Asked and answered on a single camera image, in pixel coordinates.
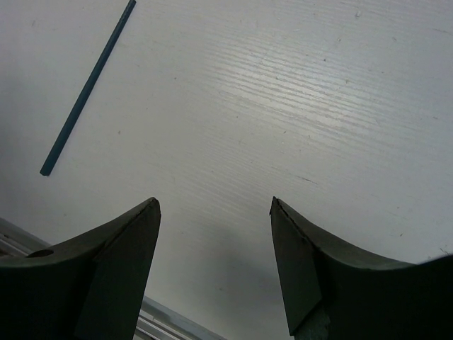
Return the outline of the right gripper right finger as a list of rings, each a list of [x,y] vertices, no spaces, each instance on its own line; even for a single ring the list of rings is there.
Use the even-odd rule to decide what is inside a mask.
[[[420,264],[361,249],[279,198],[271,229],[295,339],[451,339],[452,257]]]

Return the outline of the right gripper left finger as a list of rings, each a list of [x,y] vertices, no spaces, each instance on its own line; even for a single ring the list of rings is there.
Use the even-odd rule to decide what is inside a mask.
[[[131,339],[156,248],[160,205],[28,256],[1,260],[2,339]]]

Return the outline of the blue chopstick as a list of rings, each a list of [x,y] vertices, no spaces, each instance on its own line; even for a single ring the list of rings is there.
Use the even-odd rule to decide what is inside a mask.
[[[74,106],[72,107],[65,123],[63,124],[62,129],[60,130],[57,139],[55,140],[49,154],[47,155],[46,160],[44,161],[41,169],[40,174],[42,176],[49,176],[52,173],[63,149],[69,139],[69,136],[74,129],[77,120],[79,119],[86,102],[91,95],[92,90],[94,89],[96,82],[98,81],[101,72],[105,64],[108,61],[111,52],[114,49],[116,42],[118,41],[121,32],[123,31],[127,20],[129,19],[134,7],[136,6],[137,2],[135,0],[128,1],[122,15],[117,22],[113,32],[111,33],[105,47],[103,48],[102,53],[100,54],[97,62],[95,63],[84,87],[82,88],[80,94],[78,95]]]

